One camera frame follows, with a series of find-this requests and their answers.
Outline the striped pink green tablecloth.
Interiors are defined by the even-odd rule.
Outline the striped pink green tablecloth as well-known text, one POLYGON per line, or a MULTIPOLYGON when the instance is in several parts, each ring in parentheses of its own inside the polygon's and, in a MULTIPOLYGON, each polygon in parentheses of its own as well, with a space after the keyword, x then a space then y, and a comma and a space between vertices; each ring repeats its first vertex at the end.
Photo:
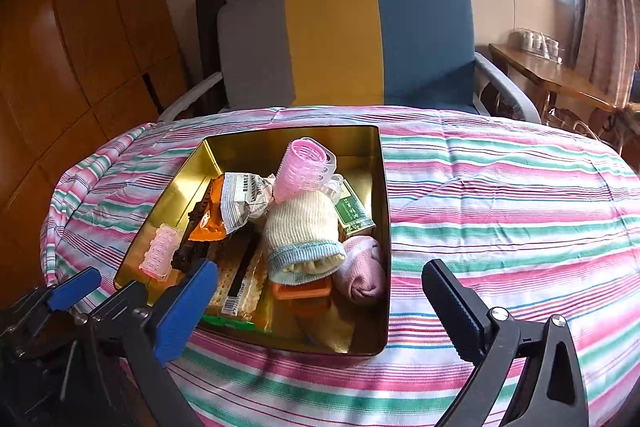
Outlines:
POLYGON ((567 319, 589 421, 620 411, 639 377, 639 180, 608 146, 528 122, 394 106, 262 108, 142 124, 68 169, 40 233, 44 277, 87 267, 114 291, 129 244, 211 135, 370 124, 381 135, 392 236, 390 337, 358 363, 193 335, 169 372, 209 426, 431 426, 471 367, 425 299, 439 258, 489 306, 567 319))

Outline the white cups on table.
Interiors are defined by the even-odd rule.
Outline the white cups on table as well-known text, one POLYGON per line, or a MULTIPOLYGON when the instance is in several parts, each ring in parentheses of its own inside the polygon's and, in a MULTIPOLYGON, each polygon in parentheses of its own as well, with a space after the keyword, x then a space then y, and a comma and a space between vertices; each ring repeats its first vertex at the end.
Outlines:
POLYGON ((541 31, 518 28, 515 31, 516 43, 523 52, 533 54, 555 64, 564 62, 564 49, 558 40, 541 31))

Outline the wooden side table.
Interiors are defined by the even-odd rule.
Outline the wooden side table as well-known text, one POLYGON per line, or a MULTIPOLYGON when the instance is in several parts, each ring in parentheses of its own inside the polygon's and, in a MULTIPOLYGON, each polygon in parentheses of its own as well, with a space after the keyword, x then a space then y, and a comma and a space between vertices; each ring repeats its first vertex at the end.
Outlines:
POLYGON ((535 106, 542 121, 547 120, 549 110, 555 106, 559 95, 574 98, 606 113, 614 113, 617 109, 612 98, 573 69, 504 44, 491 43, 488 50, 498 69, 506 72, 511 67, 537 87, 535 106))

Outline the brown snack bag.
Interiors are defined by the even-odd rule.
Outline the brown snack bag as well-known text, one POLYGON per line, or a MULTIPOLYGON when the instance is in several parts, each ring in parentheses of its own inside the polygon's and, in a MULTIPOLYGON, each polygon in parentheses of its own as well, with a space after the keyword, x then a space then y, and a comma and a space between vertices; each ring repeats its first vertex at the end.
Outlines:
POLYGON ((205 207, 189 234, 193 242, 218 242, 261 218, 273 202, 273 174, 226 172, 207 185, 205 207))

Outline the green tea box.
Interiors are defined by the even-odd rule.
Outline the green tea box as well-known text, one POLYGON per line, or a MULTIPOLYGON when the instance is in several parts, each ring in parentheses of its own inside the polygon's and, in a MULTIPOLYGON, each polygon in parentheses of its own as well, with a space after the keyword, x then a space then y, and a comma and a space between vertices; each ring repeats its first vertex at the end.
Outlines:
POLYGON ((374 221, 368 216, 359 196, 346 179, 341 181, 334 209, 343 239, 367 235, 375 229, 374 221))

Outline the pink sock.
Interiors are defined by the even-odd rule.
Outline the pink sock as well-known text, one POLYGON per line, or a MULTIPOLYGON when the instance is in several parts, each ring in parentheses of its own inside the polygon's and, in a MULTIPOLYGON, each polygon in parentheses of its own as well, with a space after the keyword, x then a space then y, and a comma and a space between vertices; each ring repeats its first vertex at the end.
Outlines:
POLYGON ((343 246, 346 258, 333 274, 334 285, 355 305, 377 303, 386 284, 380 244, 371 236, 360 235, 349 237, 343 246))

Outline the pink curtain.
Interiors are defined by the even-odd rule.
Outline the pink curtain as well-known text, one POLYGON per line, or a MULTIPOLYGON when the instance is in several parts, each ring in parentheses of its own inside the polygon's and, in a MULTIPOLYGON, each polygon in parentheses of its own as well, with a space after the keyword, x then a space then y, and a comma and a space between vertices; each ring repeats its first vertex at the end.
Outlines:
POLYGON ((639 0, 578 0, 572 62, 618 108, 639 66, 639 0))

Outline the orange plastic basket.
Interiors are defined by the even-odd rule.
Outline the orange plastic basket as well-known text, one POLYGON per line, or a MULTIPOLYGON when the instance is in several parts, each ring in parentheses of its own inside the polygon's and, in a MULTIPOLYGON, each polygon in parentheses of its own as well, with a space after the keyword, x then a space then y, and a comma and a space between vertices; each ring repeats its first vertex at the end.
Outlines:
POLYGON ((300 285, 273 283, 272 293, 296 317, 313 317, 331 308, 332 279, 323 277, 300 285))

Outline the gold metal tin box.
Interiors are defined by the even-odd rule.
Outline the gold metal tin box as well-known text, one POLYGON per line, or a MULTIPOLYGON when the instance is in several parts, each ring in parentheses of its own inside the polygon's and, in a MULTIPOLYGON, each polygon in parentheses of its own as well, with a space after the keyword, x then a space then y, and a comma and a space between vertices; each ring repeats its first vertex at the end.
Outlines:
MULTIPOLYGON (((390 267, 390 214, 380 132, 374 126, 320 126, 268 129, 209 136, 184 162, 153 206, 126 252, 114 278, 116 288, 142 283, 152 305, 163 291, 184 277, 171 269, 159 281, 140 271, 156 230, 169 225, 180 234, 189 228, 189 215, 206 194, 210 180, 226 171, 269 176, 276 172, 288 143, 311 138, 330 150, 337 171, 363 203, 375 226, 370 230, 381 247, 383 268, 390 267)), ((186 261, 208 258, 218 267, 218 295, 210 300, 198 330, 214 337, 238 340, 296 353, 331 358, 374 357, 386 347, 390 285, 370 306, 355 305, 339 291, 302 307, 273 297, 266 281, 260 223, 247 223, 218 244, 191 247, 186 261), (256 285, 254 280, 264 280, 256 285)))

